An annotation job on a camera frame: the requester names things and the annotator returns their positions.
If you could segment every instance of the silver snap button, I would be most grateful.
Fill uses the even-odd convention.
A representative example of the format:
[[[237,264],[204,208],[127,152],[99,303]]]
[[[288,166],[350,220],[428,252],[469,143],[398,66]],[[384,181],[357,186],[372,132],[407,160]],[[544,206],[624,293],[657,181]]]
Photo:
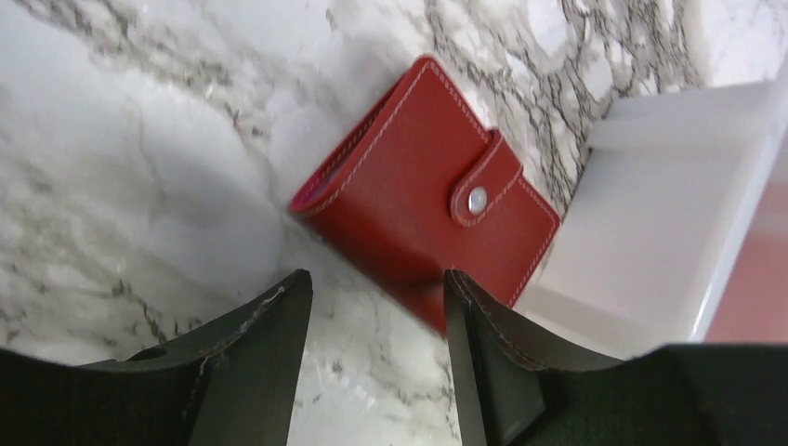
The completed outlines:
[[[468,194],[468,211],[474,216],[481,214],[487,205],[487,191],[482,186],[477,186]]]

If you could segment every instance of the marble countertop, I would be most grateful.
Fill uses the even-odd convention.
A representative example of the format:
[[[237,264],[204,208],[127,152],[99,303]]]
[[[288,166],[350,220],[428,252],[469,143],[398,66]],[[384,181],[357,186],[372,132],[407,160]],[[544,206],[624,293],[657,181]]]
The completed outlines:
[[[0,3],[0,345],[125,359],[308,269],[290,444],[459,444],[445,343],[284,208],[421,53],[563,213],[621,96],[768,78],[728,0]]]

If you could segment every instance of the black object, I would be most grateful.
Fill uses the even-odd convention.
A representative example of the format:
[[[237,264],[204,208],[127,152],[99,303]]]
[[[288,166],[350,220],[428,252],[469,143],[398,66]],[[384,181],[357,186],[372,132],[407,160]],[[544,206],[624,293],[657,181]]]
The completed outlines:
[[[311,302],[298,270],[128,361],[69,367],[0,349],[0,443],[283,446]]]
[[[788,347],[674,345],[630,361],[505,308],[464,272],[444,299],[463,444],[788,444]]]

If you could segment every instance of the white container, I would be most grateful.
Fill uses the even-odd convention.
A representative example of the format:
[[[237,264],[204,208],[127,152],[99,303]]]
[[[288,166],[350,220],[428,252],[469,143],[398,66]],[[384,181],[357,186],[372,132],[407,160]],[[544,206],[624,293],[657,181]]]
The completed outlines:
[[[786,125],[785,62],[772,82],[614,103],[517,310],[619,358],[703,341]]]

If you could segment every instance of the wallet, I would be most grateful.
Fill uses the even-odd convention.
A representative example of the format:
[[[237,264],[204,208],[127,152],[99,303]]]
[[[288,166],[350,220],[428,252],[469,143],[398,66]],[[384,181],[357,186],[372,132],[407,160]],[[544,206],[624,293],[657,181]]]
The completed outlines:
[[[445,335],[443,272],[511,308],[559,218],[436,60],[422,56],[296,193],[290,211]]]

